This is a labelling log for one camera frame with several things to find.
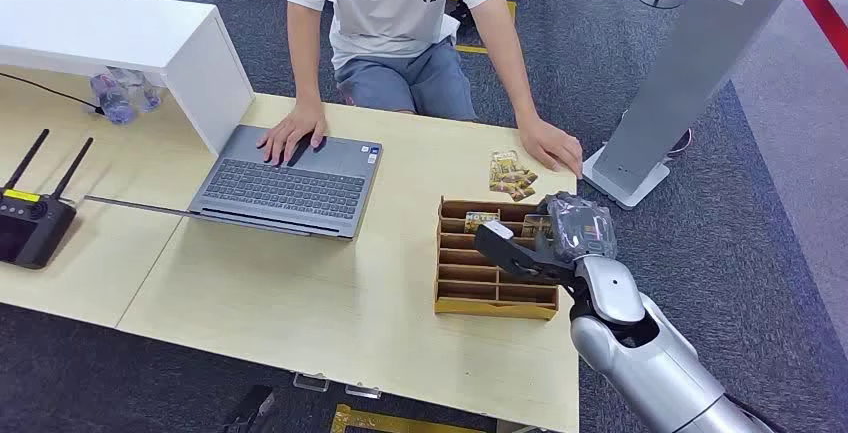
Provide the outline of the person's left hand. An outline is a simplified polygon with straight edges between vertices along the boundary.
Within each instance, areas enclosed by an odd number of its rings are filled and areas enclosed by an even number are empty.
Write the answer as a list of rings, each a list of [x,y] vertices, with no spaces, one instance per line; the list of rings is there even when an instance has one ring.
[[[550,170],[568,168],[583,177],[583,150],[576,137],[537,115],[518,115],[516,120],[521,144],[535,160]]]

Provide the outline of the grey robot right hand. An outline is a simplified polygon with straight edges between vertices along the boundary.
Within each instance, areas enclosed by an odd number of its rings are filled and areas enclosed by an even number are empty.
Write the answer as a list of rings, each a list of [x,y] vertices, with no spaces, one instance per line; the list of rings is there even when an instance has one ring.
[[[544,209],[551,220],[552,247],[560,259],[573,261],[586,255],[617,257],[617,239],[607,207],[559,192],[545,197]]]

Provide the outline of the person's right hand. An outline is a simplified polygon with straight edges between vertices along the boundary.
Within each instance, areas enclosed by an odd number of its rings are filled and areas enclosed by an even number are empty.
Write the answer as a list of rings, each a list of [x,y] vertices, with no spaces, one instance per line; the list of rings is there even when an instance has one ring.
[[[326,131],[323,103],[297,100],[290,113],[263,134],[257,148],[262,151],[264,162],[280,164],[293,157],[297,144],[303,139],[309,146],[317,148]]]

